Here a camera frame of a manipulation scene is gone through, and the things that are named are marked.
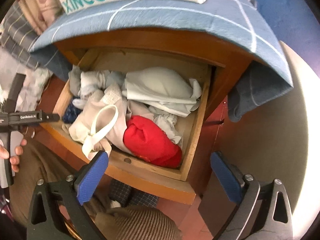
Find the left plaid slipper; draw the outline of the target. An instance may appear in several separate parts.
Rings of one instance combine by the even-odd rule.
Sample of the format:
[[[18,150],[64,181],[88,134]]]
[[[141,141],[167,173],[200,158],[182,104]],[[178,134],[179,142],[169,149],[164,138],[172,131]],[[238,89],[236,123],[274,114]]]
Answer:
[[[129,201],[132,187],[121,181],[112,179],[109,187],[108,196],[110,200],[117,201],[121,206],[126,206]]]

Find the navy floral underwear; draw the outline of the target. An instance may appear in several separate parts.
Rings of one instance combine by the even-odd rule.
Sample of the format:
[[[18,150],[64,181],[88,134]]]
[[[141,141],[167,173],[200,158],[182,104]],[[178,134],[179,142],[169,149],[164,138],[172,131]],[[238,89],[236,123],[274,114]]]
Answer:
[[[69,105],[67,106],[64,115],[62,116],[62,121],[65,124],[72,124],[77,119],[78,115],[82,112],[81,109],[76,108],[73,105],[73,100],[75,97],[72,97],[72,99],[69,102]]]

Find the pale blue white underwear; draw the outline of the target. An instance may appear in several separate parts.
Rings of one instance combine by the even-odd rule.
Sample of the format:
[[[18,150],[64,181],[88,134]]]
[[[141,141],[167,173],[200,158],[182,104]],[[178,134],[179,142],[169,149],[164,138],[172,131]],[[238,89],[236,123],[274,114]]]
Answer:
[[[172,69],[151,67],[128,72],[122,94],[128,100],[185,118],[198,109],[202,88],[194,78],[186,80]]]

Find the cream bra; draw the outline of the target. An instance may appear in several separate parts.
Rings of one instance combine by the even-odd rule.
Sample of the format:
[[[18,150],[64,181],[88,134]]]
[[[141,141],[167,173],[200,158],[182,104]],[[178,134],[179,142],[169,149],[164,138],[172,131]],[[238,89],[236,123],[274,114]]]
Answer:
[[[85,157],[92,160],[98,151],[110,154],[112,146],[130,153],[123,143],[126,129],[126,101],[119,97],[87,102],[68,131],[74,141],[82,144]]]

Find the red knit underwear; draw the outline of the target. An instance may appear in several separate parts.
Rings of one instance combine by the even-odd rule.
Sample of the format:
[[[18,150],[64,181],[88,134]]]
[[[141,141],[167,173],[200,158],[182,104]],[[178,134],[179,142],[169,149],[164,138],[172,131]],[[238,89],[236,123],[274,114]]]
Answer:
[[[127,122],[123,137],[124,145],[147,163],[166,168],[178,168],[182,160],[180,146],[150,119],[134,115]]]

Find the white mesh grey underwear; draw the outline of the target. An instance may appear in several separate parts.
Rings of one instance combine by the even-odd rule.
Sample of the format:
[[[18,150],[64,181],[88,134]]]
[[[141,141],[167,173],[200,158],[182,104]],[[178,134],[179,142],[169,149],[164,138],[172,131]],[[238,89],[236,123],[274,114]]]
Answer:
[[[119,100],[123,100],[121,89],[117,83],[112,83],[105,89],[100,101],[106,105],[115,105]]]

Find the beige patterned curtain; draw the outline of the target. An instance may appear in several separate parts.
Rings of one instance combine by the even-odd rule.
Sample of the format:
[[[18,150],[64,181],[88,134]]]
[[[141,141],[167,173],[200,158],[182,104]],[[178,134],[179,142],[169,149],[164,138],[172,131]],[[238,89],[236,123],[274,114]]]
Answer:
[[[25,18],[38,35],[41,35],[64,14],[59,0],[17,1]]]

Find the grey plaid bedding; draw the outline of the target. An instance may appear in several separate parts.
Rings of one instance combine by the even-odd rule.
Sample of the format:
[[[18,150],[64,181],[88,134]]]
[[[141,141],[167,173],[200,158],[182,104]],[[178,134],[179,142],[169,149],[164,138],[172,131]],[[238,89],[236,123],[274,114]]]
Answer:
[[[40,63],[31,56],[29,49],[39,36],[25,18],[17,2],[10,7],[2,23],[2,47],[26,67],[32,70],[38,68]]]

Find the floral pale blue underwear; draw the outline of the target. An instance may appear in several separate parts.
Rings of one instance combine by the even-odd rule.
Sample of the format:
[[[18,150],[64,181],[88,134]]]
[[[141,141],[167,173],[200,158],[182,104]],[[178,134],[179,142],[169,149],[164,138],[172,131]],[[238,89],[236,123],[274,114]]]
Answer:
[[[73,65],[68,73],[69,88],[74,96],[86,100],[96,90],[105,90],[113,83],[120,87],[125,80],[125,74],[114,70],[82,71],[78,66]]]

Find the plaid slipper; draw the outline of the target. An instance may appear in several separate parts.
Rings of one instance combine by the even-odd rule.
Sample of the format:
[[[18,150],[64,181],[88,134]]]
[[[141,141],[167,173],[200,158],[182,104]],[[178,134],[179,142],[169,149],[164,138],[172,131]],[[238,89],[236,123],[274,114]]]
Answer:
[[[133,193],[129,201],[129,205],[139,205],[147,207],[156,207],[158,204],[159,197],[149,194],[143,191],[136,191]]]
[[[132,187],[121,181],[112,179],[109,187],[108,196],[110,200],[117,201],[121,206],[126,206],[129,201]]]

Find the blue checked cloth cover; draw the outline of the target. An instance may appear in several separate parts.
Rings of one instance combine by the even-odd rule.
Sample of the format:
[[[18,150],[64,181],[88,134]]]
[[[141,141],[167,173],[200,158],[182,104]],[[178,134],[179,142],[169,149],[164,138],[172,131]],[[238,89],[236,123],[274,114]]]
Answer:
[[[205,117],[235,92],[232,115],[287,94],[293,81],[279,41],[247,0],[127,0],[101,4],[56,20],[31,46],[55,74],[80,61],[79,50],[107,47],[183,56],[215,66]]]

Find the white floral bedsheet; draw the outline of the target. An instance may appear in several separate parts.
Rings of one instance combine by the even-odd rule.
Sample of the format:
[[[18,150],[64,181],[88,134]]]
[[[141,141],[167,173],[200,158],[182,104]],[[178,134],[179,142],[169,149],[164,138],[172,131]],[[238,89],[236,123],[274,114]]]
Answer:
[[[23,88],[19,93],[16,111],[34,111],[41,99],[44,87],[52,76],[47,68],[38,67],[32,70],[18,62],[11,54],[1,49],[1,108],[8,98],[9,90],[15,75],[26,75]]]

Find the wooden nightstand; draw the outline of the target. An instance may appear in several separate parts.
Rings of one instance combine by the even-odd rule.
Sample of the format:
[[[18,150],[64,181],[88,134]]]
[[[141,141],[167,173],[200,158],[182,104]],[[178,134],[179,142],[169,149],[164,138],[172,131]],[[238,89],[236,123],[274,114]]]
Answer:
[[[167,67],[183,78],[199,81],[203,94],[199,108],[180,118],[183,160],[178,169],[147,164],[113,149],[106,174],[139,190],[176,202],[191,204],[210,178],[213,141],[205,142],[209,116],[239,80],[253,56],[216,36],[160,28],[129,28],[80,35],[57,41],[55,46],[68,61],[84,70],[129,72],[147,67]]]

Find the right plaid slipper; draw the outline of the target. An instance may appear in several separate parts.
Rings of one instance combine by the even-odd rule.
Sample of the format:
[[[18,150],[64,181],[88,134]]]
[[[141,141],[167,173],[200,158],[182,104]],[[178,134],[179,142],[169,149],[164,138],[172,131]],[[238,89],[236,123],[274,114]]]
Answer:
[[[129,201],[129,205],[139,205],[147,207],[156,207],[158,204],[159,197],[149,194],[143,191],[136,191],[133,193]]]

